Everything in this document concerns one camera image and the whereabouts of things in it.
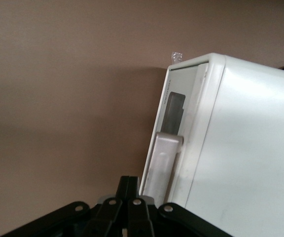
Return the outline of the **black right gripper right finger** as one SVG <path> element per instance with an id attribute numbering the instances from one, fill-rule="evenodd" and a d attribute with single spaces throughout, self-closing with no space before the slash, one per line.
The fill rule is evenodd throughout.
<path id="1" fill-rule="evenodd" d="M 139 196 L 139 178 L 128 177 L 129 237 L 229 237 L 230 234 L 180 205 L 169 202 L 157 208 Z"/>

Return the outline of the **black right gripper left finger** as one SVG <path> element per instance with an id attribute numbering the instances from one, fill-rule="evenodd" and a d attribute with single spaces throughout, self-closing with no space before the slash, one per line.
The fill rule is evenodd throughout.
<path id="1" fill-rule="evenodd" d="M 75 201 L 24 224 L 4 237 L 106 237 L 117 221 L 128 194 L 129 176 L 122 176 L 114 196 L 93 208 Z"/>

